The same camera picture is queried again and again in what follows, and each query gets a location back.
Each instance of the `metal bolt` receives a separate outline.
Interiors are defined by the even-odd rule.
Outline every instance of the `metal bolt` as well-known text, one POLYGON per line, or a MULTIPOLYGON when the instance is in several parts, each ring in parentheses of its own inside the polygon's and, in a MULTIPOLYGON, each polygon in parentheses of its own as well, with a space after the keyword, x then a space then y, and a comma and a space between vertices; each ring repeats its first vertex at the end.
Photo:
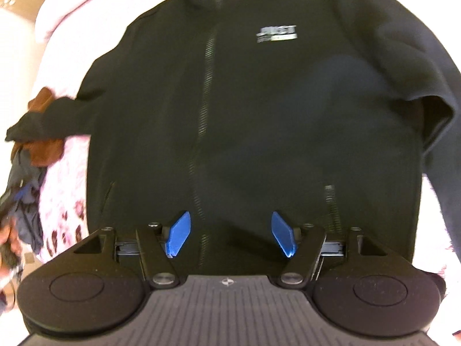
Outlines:
POLYGON ((153 277, 152 281, 153 283, 157 285, 171 285, 172 283, 174 283, 175 278, 176 277, 174 274, 164 272, 164 273, 157 273, 153 277))
POLYGON ((299 273, 288 272, 283 273, 280 277, 280 280, 287 285, 298 285, 302 283, 304 279, 303 276, 301 276, 299 273))

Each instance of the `black jacket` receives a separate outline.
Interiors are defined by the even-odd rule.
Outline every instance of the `black jacket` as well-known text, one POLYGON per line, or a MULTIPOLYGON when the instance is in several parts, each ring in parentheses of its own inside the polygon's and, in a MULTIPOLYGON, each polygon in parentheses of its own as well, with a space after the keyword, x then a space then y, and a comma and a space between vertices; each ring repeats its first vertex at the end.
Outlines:
POLYGON ((411 259, 424 172, 461 256, 460 96, 395 0, 167 0, 7 140, 91 134, 90 231, 189 210, 190 272, 277 273, 275 209, 411 259))

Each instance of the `printed logo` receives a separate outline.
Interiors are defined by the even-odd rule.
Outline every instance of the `printed logo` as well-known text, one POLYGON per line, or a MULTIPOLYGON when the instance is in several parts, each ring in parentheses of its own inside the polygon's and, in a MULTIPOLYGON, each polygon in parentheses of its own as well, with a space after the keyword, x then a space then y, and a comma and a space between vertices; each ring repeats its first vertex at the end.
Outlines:
POLYGON ((296 26, 278 26, 278 27, 263 27, 260 33, 256 34, 258 43, 263 41, 280 41, 296 39, 298 35, 294 30, 296 26))
POLYGON ((222 283, 224 286, 229 287, 229 286, 231 286, 232 284, 234 284, 234 280, 233 280, 232 278, 227 277, 227 278, 223 279, 223 280, 221 281, 221 283, 222 283))

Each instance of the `zipper pocket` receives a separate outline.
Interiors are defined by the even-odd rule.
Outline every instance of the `zipper pocket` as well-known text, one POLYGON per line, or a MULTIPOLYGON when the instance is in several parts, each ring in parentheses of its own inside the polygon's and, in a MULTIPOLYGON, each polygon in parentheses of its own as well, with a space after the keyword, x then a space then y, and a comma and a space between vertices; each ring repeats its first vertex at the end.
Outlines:
POLYGON ((109 189, 107 190, 105 194, 104 202, 102 203, 102 208, 101 208, 101 222, 104 221, 104 216, 107 213, 107 206, 110 204, 110 200, 114 196, 114 187, 115 187, 115 181, 111 182, 111 184, 109 185, 109 189))
POLYGON ((208 250, 208 242, 210 241, 210 236, 206 234, 202 234, 200 239, 200 255, 199 255, 199 268, 203 266, 205 262, 205 256, 208 250))
POLYGON ((328 206, 328 212, 330 215, 330 223, 328 224, 329 232, 342 234, 343 227, 341 225, 339 210, 336 203, 335 186, 325 186, 325 198, 326 204, 328 206))

